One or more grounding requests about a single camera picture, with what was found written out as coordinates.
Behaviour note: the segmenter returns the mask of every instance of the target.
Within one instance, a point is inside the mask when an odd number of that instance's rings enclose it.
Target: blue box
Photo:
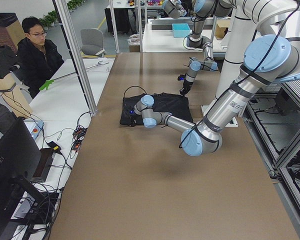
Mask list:
[[[190,34],[190,27],[187,23],[172,23],[173,36],[184,38]]]

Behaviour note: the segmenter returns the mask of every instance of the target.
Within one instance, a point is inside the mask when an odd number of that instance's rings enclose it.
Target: computer monitor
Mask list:
[[[17,118],[0,140],[0,236],[25,191],[34,199],[44,198],[30,183],[40,157],[25,123]]]

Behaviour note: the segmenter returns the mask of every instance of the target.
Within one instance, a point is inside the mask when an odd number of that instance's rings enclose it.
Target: black connector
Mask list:
[[[61,154],[61,147],[60,147],[58,144],[56,144],[54,141],[48,142],[47,144],[48,144],[48,146],[49,146],[50,148],[52,148],[53,151],[55,151],[57,154]]]

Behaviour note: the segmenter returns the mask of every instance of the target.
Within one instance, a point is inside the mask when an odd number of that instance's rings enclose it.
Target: black jacket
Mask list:
[[[45,55],[28,38],[25,37],[18,43],[17,55],[22,69],[22,81],[29,87],[32,98],[64,63],[57,51],[57,46],[51,40],[46,39],[44,47],[46,59]]]

